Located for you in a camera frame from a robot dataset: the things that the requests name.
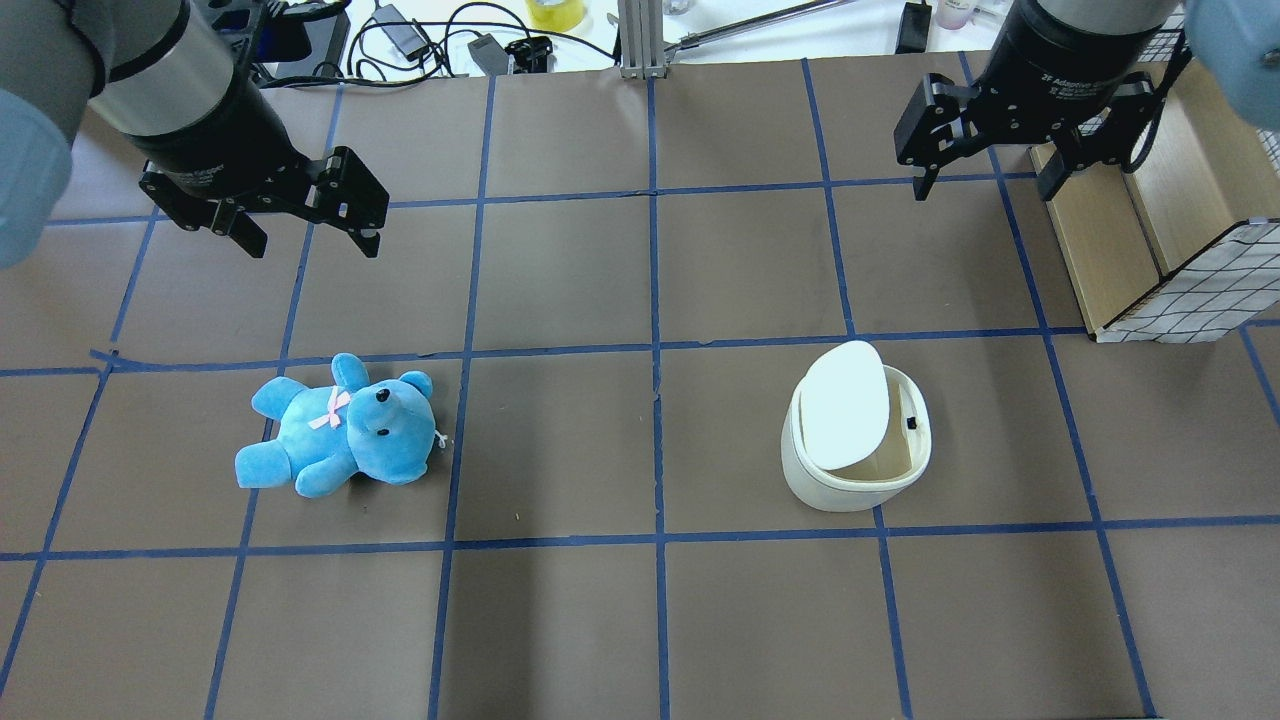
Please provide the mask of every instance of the teddy bear arm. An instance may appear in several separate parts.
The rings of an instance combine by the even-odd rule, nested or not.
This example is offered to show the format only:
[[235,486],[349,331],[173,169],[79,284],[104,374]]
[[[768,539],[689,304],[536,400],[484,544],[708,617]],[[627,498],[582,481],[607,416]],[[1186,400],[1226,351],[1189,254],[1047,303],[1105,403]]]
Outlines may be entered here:
[[273,378],[253,393],[253,400],[250,401],[250,405],[266,418],[282,420],[284,419],[284,411],[289,407],[289,402],[293,402],[293,398],[305,389],[307,389],[307,386],[293,378]]
[[369,387],[369,370],[365,369],[365,364],[360,357],[349,352],[334,355],[329,369],[333,372],[334,384],[342,389],[356,392],[360,388]]

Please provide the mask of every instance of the white grid mesh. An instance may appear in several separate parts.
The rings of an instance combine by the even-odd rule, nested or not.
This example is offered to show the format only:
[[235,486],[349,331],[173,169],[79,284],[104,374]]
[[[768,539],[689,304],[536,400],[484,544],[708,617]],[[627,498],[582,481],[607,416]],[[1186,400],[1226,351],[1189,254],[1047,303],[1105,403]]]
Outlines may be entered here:
[[1211,342],[1280,301],[1280,222],[1231,229],[1098,332],[1098,342]]

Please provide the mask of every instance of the wooden shelf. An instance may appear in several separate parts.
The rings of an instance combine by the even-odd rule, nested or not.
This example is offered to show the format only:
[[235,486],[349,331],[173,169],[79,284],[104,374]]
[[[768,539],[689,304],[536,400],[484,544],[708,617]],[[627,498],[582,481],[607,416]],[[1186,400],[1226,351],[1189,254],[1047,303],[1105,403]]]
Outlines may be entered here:
[[[1037,170],[1052,152],[1032,149]],[[1085,327],[1097,333],[1236,222],[1280,217],[1280,177],[1257,131],[1192,61],[1143,167],[1076,173],[1048,211]]]

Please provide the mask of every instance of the metal rod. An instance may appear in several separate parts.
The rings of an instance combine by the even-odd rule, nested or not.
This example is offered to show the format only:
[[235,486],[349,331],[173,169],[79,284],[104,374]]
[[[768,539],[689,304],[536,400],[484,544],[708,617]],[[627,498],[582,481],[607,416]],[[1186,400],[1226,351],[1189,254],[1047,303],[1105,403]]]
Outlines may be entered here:
[[772,13],[765,13],[763,15],[756,15],[754,18],[748,18],[745,20],[739,20],[736,23],[730,23],[727,26],[721,26],[703,32],[694,32],[680,38],[680,42],[673,42],[667,46],[667,61],[675,58],[676,53],[681,50],[691,50],[700,45],[713,42],[717,40],[723,40],[726,37],[732,37],[735,35],[741,35],[744,32],[767,27],[782,20],[791,18],[799,18],[800,15],[808,15],[809,13],[817,13],[818,10],[826,10],[827,8],[836,8],[838,5],[849,5],[850,3],[856,3],[858,0],[813,0],[810,3],[801,3],[800,5],[794,5],[791,8],[785,8],[782,10],[774,10]]

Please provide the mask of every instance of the blue object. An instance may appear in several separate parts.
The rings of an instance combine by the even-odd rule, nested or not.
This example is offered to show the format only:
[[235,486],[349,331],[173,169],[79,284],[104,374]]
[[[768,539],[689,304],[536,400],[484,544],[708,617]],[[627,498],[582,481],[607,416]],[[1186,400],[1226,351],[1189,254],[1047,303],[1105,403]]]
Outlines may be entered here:
[[72,150],[52,120],[0,90],[0,268],[36,249],[72,177]]
[[365,364],[348,352],[335,355],[332,369],[333,387],[275,378],[253,393],[253,410],[278,420],[280,432],[236,455],[242,488],[293,480],[298,495],[323,497],[356,473],[393,486],[426,473],[438,437],[431,378],[412,370],[370,384]]
[[1244,122],[1280,131],[1280,3],[1189,0],[1187,40]]

